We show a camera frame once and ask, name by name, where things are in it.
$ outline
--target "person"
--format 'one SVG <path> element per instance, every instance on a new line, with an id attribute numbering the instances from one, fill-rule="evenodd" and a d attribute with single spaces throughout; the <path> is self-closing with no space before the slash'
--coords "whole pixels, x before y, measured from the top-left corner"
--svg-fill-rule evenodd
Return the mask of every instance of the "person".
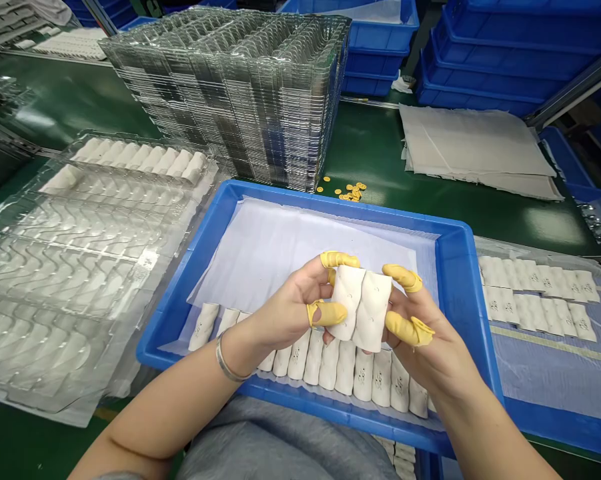
<path id="1" fill-rule="evenodd" d="M 397 479 L 371 435 L 234 395 L 239 379 L 273 350 L 290 346 L 310 326 L 344 319 L 342 305 L 322 303 L 333 292 L 332 267 L 343 264 L 360 266 L 338 252 L 312 259 L 219 341 L 164 371 L 103 430 L 69 478 L 164 479 L 174 456 L 193 439 L 178 479 Z M 482 381 L 420 278 L 397 265 L 385 265 L 383 272 L 405 290 L 391 293 L 384 339 L 429 391 L 464 477 L 559 478 Z M 324 339 L 333 337 L 325 333 Z"/>

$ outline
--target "clear plastic tray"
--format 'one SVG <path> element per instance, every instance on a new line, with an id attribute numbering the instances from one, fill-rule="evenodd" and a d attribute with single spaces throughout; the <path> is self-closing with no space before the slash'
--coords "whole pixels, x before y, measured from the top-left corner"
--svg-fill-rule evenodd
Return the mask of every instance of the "clear plastic tray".
<path id="1" fill-rule="evenodd" d="M 77 153 L 93 138 L 199 151 L 207 163 L 196 182 L 88 163 Z M 58 412 L 104 393 L 219 181 L 217 160 L 199 145 L 90 131 L 0 205 L 0 390 L 7 400 Z"/>

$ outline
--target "hand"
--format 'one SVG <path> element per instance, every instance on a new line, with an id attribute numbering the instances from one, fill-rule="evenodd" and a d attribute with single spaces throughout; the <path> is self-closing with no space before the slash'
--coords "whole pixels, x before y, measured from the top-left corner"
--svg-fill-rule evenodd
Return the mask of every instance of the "hand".
<path id="1" fill-rule="evenodd" d="M 330 285 L 336 276 L 332 267 L 359 267 L 356 257 L 346 253 L 324 252 L 293 272 L 267 302 L 246 321 L 257 328 L 261 341 L 272 350 L 289 347 L 312 325 L 329 326 L 342 322 L 347 309 L 341 303 L 322 302 L 331 298 Z"/>
<path id="2" fill-rule="evenodd" d="M 438 399 L 464 399 L 481 391 L 485 385 L 472 356 L 429 291 L 422 286 L 422 280 L 399 265 L 384 265 L 382 271 L 407 292 L 405 295 L 393 288 L 385 325 L 386 341 L 409 374 L 430 392 L 434 403 Z M 415 323 L 407 320 L 413 317 Z M 435 332 L 433 336 L 428 337 L 417 321 Z M 429 338 L 428 345 L 414 347 L 407 343 L 414 344 L 414 339 L 423 339 L 426 343 Z"/>

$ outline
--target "stacked blue crate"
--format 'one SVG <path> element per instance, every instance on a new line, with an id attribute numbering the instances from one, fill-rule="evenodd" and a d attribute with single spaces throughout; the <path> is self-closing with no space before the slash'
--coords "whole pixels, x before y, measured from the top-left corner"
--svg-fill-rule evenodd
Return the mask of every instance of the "stacked blue crate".
<path id="1" fill-rule="evenodd" d="M 279 12 L 325 13 L 363 5 L 379 0 L 287 0 Z M 342 91 L 384 97 L 398 78 L 400 65 L 409 55 L 412 35 L 420 22 L 416 0 L 401 0 L 401 23 L 375 21 L 352 22 L 349 56 L 345 67 Z"/>
<path id="2" fill-rule="evenodd" d="M 420 103 L 537 110 L 601 55 L 601 0 L 450 0 L 420 52 Z"/>
<path id="3" fill-rule="evenodd" d="M 82 0 L 64 0 L 64 2 L 71 9 L 76 18 L 78 18 L 83 27 L 99 27 L 98 22 L 96 22 Z M 100 0 L 100 6 L 107 15 L 109 15 L 111 22 L 116 28 L 128 24 L 138 16 L 129 0 Z"/>

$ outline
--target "wrist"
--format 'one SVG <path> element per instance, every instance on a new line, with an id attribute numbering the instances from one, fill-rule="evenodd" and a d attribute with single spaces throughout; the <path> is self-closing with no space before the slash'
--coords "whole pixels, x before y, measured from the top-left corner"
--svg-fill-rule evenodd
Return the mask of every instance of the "wrist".
<path id="1" fill-rule="evenodd" d="M 251 317 L 228 329 L 222 337 L 222 355 L 229 369 L 240 377 L 251 375 L 271 353 L 259 340 Z"/>

